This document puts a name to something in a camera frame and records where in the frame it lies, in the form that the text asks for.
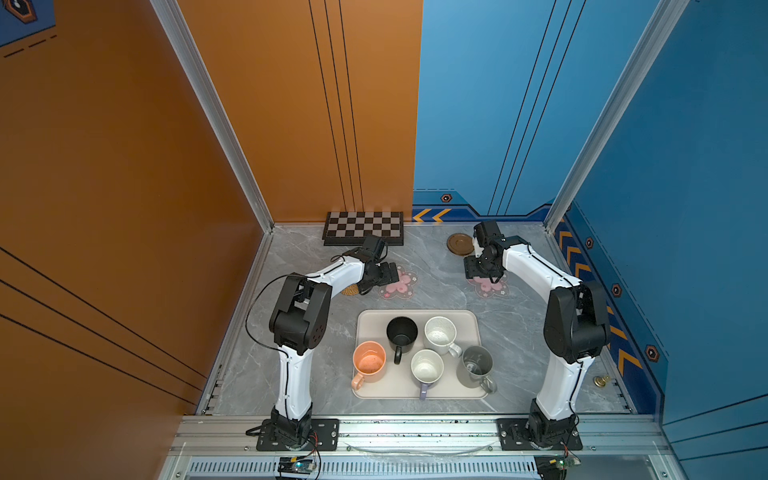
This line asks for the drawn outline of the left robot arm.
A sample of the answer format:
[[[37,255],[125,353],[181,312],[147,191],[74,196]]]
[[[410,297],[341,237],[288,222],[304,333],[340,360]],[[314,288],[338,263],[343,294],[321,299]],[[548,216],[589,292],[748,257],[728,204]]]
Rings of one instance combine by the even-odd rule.
[[[312,359],[326,333],[333,297],[348,289],[361,295],[399,281],[396,265],[385,260],[387,249],[383,238],[369,235],[328,266],[286,277],[269,321],[280,354],[280,386],[270,414],[279,442],[298,448],[310,439]]]

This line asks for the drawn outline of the brown wooden round coaster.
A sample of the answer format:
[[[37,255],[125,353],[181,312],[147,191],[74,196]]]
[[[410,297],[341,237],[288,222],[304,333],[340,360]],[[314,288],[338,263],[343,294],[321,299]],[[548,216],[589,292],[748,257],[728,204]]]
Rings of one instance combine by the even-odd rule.
[[[458,256],[468,256],[474,254],[474,238],[464,233],[454,233],[446,241],[448,250]]]

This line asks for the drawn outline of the grey mug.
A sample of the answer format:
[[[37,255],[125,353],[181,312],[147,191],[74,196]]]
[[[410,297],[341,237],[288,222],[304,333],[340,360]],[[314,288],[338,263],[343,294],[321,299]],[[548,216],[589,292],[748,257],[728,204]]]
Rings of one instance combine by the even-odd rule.
[[[482,346],[470,346],[465,349],[457,366],[457,378],[466,388],[482,388],[486,393],[497,392],[497,384],[491,378],[493,357]]]

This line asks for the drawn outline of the woven rattan round coaster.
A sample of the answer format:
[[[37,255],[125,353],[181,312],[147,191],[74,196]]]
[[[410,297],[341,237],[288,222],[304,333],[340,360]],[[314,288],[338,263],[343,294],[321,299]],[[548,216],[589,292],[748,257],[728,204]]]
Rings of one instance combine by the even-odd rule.
[[[343,289],[341,293],[345,296],[355,296],[359,294],[359,288],[357,285],[350,285]]]

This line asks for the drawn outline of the black mug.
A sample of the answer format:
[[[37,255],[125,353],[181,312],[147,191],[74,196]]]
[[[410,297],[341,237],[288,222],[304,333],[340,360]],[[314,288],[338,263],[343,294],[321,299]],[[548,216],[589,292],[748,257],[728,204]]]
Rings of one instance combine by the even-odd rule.
[[[419,329],[409,317],[398,316],[389,321],[386,328],[387,340],[394,350],[394,364],[399,365],[404,355],[411,351],[418,338]]]

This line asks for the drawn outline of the orange pink mug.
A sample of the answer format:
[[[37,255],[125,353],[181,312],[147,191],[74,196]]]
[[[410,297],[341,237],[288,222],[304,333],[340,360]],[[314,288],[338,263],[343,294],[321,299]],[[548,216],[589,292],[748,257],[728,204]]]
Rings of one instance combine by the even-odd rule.
[[[376,341],[365,341],[359,344],[353,353],[355,375],[351,387],[359,391],[364,385],[372,384],[382,378],[386,370],[387,353],[385,348]]]

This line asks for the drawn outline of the black white chessboard box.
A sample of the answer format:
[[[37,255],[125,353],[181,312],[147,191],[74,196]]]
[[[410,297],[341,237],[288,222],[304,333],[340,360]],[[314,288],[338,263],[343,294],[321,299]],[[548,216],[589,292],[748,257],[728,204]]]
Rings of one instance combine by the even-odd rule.
[[[403,224],[402,212],[329,212],[322,239],[325,246],[359,246],[373,235],[390,246],[402,246]]]

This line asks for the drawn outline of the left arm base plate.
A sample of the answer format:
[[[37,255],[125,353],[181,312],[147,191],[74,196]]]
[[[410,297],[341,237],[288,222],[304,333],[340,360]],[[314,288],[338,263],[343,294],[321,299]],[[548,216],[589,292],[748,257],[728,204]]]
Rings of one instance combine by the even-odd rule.
[[[339,425],[338,419],[330,418],[308,421],[267,419],[260,426],[256,449],[309,453],[317,447],[321,453],[335,451],[338,446]]]

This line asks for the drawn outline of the small brass bell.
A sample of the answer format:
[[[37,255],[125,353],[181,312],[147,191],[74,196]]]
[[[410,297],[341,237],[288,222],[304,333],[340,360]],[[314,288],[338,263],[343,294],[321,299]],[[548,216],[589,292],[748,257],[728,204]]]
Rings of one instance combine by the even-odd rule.
[[[595,376],[593,378],[593,383],[598,388],[605,388],[611,381],[611,377],[609,375],[603,375],[603,376]]]

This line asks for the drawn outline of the beige plastic tray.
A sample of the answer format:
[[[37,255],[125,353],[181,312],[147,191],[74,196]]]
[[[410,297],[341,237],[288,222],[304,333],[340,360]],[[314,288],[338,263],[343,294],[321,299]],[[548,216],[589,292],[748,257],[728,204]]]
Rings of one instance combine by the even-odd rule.
[[[456,343],[459,347],[479,346],[481,344],[477,317],[468,310],[365,310],[357,319],[358,344],[374,341],[382,345],[386,352],[386,366],[373,382],[364,381],[354,394],[361,399],[415,399],[420,396],[420,385],[410,368],[415,353],[425,349],[426,336],[424,327],[433,317],[446,317],[457,328]],[[394,362],[395,349],[390,345],[386,327],[396,317],[408,317],[419,329],[418,336],[410,351],[402,354],[399,364]],[[457,378],[458,358],[451,354],[442,357],[444,373],[440,380],[427,390],[428,400],[469,400],[482,399],[487,393],[479,386],[466,387]]]

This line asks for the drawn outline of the right green circuit board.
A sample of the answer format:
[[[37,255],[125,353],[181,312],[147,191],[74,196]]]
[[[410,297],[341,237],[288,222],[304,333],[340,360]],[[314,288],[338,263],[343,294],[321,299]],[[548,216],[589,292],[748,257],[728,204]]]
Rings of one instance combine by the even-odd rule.
[[[566,480],[568,471],[582,464],[577,456],[535,457],[534,460],[541,480]]]

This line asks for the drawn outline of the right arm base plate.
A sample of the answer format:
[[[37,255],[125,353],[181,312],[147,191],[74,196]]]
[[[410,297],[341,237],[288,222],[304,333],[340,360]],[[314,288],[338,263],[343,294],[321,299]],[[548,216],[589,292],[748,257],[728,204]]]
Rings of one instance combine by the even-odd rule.
[[[500,418],[497,434],[504,451],[580,451],[583,443],[575,418],[546,419]]]

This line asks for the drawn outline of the green circuit board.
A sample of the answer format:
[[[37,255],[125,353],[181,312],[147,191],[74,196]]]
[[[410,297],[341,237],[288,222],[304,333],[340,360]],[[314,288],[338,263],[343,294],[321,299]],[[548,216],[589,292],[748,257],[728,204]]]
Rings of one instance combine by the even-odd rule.
[[[277,475],[284,476],[309,476],[317,470],[315,460],[307,456],[280,457],[277,464]]]
[[[568,471],[582,464],[577,456],[535,457],[534,460],[541,480],[566,480]]]

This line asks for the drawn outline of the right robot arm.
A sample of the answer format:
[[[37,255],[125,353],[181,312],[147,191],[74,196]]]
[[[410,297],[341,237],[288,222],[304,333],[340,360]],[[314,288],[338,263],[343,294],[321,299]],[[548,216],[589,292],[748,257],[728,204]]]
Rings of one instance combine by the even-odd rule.
[[[575,404],[588,370],[610,343],[603,287],[585,282],[539,255],[495,221],[474,226],[473,253],[464,258],[468,279],[496,283],[511,273],[547,302],[543,337],[550,351],[543,386],[531,403],[524,434],[540,449],[569,448],[579,417]]]

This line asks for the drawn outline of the pink flower coaster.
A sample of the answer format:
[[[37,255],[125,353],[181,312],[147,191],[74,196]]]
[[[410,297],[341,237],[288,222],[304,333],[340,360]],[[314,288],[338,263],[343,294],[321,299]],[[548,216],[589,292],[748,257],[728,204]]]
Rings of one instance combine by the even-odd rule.
[[[418,276],[413,272],[404,270],[402,266],[397,267],[397,272],[399,276],[397,282],[379,288],[378,293],[381,298],[387,300],[410,299],[414,296]]]
[[[508,286],[502,279],[493,281],[488,278],[473,277],[468,279],[467,282],[474,288],[476,294],[483,299],[496,296],[505,297],[508,295]]]

